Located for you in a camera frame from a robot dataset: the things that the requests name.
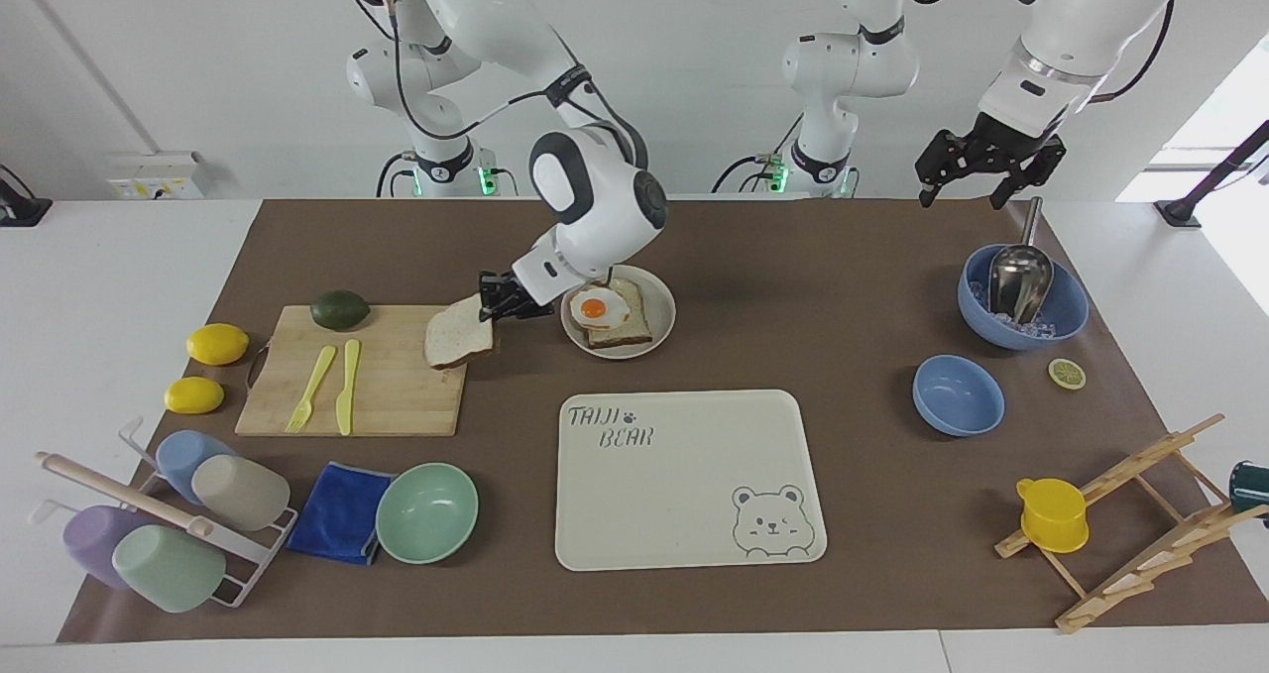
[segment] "bear face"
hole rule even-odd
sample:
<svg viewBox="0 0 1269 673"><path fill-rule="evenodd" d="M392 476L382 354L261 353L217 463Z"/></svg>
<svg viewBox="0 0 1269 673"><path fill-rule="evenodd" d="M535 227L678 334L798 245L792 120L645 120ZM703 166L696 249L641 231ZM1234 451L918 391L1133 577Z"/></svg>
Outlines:
<svg viewBox="0 0 1269 673"><path fill-rule="evenodd" d="M793 551L807 554L815 541L815 530L802 510L802 490L784 485L778 493L755 493L736 488L731 503L736 505L732 536L746 555L788 556Z"/></svg>

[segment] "blue towel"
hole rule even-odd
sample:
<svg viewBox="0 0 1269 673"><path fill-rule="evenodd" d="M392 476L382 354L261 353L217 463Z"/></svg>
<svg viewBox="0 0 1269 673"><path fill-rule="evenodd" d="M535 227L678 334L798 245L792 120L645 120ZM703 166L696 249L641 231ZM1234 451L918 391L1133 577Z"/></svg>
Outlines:
<svg viewBox="0 0 1269 673"><path fill-rule="evenodd" d="M392 475L330 462L308 495L287 549L368 566L379 540L374 512Z"/></svg>

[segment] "mint green cup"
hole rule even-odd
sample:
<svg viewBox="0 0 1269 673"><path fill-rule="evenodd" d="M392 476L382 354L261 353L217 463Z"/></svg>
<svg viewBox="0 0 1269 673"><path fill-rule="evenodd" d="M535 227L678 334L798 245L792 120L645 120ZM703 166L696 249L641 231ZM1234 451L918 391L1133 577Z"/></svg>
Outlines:
<svg viewBox="0 0 1269 673"><path fill-rule="evenodd" d="M425 462L398 475L379 500L379 545L406 564L433 564L458 551L476 528L476 484L445 462Z"/></svg>
<svg viewBox="0 0 1269 673"><path fill-rule="evenodd" d="M225 576L220 550L160 524L123 537L110 563L135 592L168 613L185 613L212 598Z"/></svg>

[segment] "fried egg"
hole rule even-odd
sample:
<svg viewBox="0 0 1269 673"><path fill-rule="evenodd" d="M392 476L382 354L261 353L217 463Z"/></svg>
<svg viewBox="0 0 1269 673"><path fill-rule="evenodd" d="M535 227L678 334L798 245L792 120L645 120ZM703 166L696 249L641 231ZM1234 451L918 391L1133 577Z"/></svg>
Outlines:
<svg viewBox="0 0 1269 673"><path fill-rule="evenodd" d="M629 303L607 287L590 287L575 293L569 302L574 321L584 329L615 329L631 317Z"/></svg>

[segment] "yellow mug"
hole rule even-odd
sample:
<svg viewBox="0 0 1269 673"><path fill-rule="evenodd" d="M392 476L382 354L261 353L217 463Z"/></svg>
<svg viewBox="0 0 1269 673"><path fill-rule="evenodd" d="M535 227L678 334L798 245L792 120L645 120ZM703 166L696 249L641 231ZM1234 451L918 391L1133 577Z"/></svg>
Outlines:
<svg viewBox="0 0 1269 673"><path fill-rule="evenodd" d="M1023 499L1023 533L1055 554L1079 551L1089 542L1088 503L1074 484L1046 477L1018 480Z"/></svg>

